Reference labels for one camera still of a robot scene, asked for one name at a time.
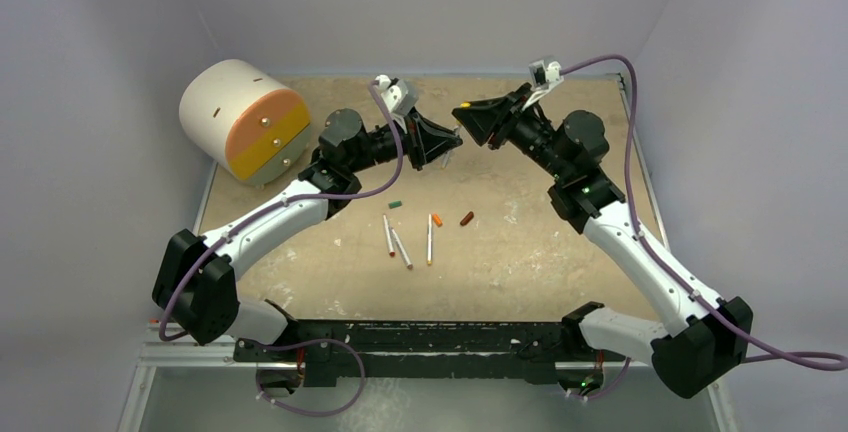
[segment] white cylinder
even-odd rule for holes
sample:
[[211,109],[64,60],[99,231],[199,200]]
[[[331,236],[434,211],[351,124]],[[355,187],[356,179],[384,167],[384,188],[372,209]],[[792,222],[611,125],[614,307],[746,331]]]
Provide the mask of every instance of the white cylinder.
[[309,109],[294,90],[242,60],[209,67],[180,101],[186,135],[238,180],[263,185],[309,145]]

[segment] gray wall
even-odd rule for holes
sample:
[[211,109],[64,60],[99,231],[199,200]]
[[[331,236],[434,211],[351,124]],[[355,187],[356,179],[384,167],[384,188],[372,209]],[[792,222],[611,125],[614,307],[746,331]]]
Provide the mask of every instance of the gray wall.
[[636,56],[667,0],[197,0],[222,49],[271,72],[525,73]]
[[[848,351],[847,3],[671,0],[637,61],[672,249],[789,350]],[[729,383],[747,430],[848,428],[846,373],[770,363]]]
[[114,430],[163,247],[209,160],[186,0],[0,0],[0,430]]

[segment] yellow stripe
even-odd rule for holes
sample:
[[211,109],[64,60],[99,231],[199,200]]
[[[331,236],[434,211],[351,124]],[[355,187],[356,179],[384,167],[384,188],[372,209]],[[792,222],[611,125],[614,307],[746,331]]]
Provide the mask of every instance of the yellow stripe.
[[[261,139],[230,160],[230,169],[232,169],[233,175],[241,180],[246,180],[308,126],[309,112],[306,109],[306,104],[300,104],[286,114],[282,120],[269,127]],[[274,139],[280,139],[279,147],[274,147]]]

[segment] beige table surface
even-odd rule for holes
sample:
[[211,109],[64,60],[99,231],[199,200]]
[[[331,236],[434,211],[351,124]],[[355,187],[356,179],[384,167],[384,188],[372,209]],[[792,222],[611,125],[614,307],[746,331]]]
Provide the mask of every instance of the beige table surface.
[[[282,78],[300,92],[314,124],[337,108],[359,111],[366,128],[382,118],[366,89],[367,78]],[[420,78],[418,110],[447,127],[450,111],[467,100],[503,95],[523,79]],[[568,112],[586,109],[606,124],[610,152],[603,167],[624,189],[627,121],[613,80],[569,80],[542,101],[556,124]],[[406,320],[559,320],[589,300],[624,313],[655,318],[647,301],[598,248],[572,231],[551,208],[552,179],[512,145],[491,151],[463,134],[450,165],[440,160],[416,172],[409,162],[382,195],[351,202],[333,219],[307,229],[268,254],[239,281],[240,294],[269,298],[301,318]],[[317,142],[317,132],[313,143]],[[229,223],[281,191],[303,169],[292,170],[259,190],[239,184],[225,170],[215,174],[200,230]],[[363,191],[382,184],[394,170],[383,164],[359,174]],[[639,212],[654,234],[657,224],[636,154],[634,187]],[[388,202],[403,206],[388,210]],[[460,227],[473,210],[475,219]],[[434,263],[426,264],[428,213],[434,228]],[[415,268],[390,258],[382,227],[387,213]]]

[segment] robotic arm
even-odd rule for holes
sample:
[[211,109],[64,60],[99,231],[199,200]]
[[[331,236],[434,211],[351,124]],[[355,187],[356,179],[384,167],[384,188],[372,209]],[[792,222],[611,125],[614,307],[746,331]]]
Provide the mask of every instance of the robotic arm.
[[[511,142],[548,172],[554,179],[548,195],[559,217],[609,255],[659,315],[660,322],[653,322],[588,303],[563,319],[571,346],[611,350],[652,364],[666,386],[690,398],[741,363],[747,351],[747,343],[722,326],[695,297],[704,298],[745,332],[751,330],[751,309],[738,297],[724,300],[646,229],[636,235],[624,195],[600,167],[609,151],[602,120],[578,110],[554,128],[538,98],[558,84],[550,83],[550,77],[561,80],[559,64],[534,63],[531,72],[534,85],[525,83],[503,97],[463,103],[452,113],[477,145],[496,150]],[[693,293],[687,293],[648,256],[640,237],[689,281]]]
[[[462,144],[450,129],[427,120],[415,109],[417,95],[408,84],[387,76],[377,77],[377,82],[381,99],[400,129],[403,153],[413,168],[421,170]],[[355,110],[333,112],[318,138],[311,163],[280,194],[203,236],[182,230],[171,238],[153,288],[153,301],[165,309],[192,264],[207,254],[202,273],[192,277],[177,298],[173,319],[201,345],[224,334],[273,344],[294,319],[270,301],[239,297],[236,281],[271,250],[329,219],[350,202],[316,197],[288,204],[289,198],[355,194],[361,189],[356,172],[397,156],[388,124],[368,132]],[[209,254],[219,241],[223,245]]]

